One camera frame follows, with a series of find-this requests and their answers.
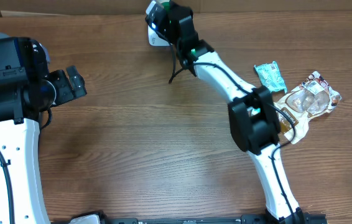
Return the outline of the teal snack packet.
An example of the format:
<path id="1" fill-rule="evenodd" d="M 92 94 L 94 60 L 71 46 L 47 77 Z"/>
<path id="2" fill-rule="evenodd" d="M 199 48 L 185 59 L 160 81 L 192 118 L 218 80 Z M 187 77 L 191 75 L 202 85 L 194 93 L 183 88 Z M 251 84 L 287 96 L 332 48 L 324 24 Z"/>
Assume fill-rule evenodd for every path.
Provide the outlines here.
<path id="1" fill-rule="evenodd" d="M 261 83 L 266 86 L 270 92 L 283 91 L 287 93 L 287 86 L 276 61 L 255 65 L 254 70 L 258 74 Z"/>

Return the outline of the beige brown snack pouch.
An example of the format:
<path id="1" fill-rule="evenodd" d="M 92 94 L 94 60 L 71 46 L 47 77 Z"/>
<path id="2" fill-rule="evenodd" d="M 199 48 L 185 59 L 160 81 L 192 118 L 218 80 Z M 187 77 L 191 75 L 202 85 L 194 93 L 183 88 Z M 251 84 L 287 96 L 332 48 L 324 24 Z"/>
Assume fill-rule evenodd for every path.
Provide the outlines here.
<path id="1" fill-rule="evenodd" d="M 281 133 L 292 144 L 299 142 L 309 130 L 309 121 L 331 113 L 341 99 L 341 95 L 320 73 L 314 71 L 299 86 L 274 103 L 284 113 L 279 115 Z"/>

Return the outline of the green lid white jar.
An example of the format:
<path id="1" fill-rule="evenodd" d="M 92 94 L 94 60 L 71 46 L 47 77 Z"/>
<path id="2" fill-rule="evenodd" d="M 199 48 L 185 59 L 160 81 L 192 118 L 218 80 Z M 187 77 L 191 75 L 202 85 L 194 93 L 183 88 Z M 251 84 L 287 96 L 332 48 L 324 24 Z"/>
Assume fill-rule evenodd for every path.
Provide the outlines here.
<path id="1" fill-rule="evenodd" d="M 170 9 L 170 1 L 164 1 L 161 3 L 161 5 L 164 7 L 165 10 Z"/>

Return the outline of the small teal tissue pack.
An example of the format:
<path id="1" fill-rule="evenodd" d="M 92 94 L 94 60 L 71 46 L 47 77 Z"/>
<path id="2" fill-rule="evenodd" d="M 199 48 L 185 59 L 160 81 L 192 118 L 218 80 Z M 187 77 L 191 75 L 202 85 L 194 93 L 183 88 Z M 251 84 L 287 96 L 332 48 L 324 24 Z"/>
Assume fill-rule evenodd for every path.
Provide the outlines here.
<path id="1" fill-rule="evenodd" d="M 249 115 L 250 115 L 250 116 L 257 115 L 257 114 L 259 114 L 260 112 L 261 112 L 261 109 L 260 109 L 260 108 L 257 108 L 257 109 L 255 109 L 255 108 L 250 108 L 250 109 L 249 109 Z"/>

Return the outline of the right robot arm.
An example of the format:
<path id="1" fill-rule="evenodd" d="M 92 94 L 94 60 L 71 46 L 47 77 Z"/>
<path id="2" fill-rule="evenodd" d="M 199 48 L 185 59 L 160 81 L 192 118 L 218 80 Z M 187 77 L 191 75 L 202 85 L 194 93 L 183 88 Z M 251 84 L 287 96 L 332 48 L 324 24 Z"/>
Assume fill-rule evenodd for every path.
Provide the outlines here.
<path id="1" fill-rule="evenodd" d="M 280 158 L 279 116 L 272 94 L 235 74 L 215 49 L 199 38 L 191 8 L 173 1 L 151 1 L 146 9 L 149 30 L 170 45 L 182 70 L 211 85 L 227 102 L 231 136 L 254 163 L 266 199 L 266 223 L 305 223 Z"/>

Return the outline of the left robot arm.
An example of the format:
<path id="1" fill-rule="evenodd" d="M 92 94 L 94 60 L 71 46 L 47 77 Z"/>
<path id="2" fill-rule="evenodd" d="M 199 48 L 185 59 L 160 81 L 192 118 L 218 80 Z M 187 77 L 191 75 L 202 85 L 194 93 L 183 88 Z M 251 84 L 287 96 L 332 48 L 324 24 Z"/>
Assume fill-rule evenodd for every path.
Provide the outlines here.
<path id="1" fill-rule="evenodd" d="M 46 49 L 0 33 L 0 223 L 48 223 L 39 170 L 40 115 L 86 95 L 74 66 L 50 72 Z"/>

